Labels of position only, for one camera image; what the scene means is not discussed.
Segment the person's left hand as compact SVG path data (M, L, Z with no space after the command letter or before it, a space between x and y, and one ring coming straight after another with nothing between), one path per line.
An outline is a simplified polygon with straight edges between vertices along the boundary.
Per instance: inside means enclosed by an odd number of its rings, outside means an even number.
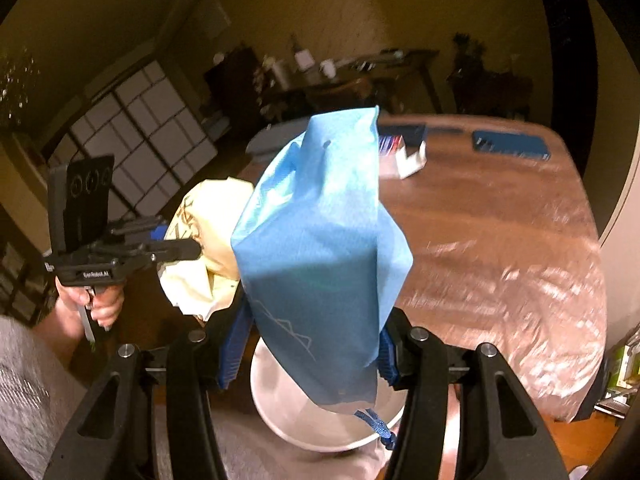
M82 287L64 286L56 278L55 286L62 305L77 321L80 320L79 308L87 308L90 318L108 332L122 312L123 284L108 286L102 292L89 292L88 289Z

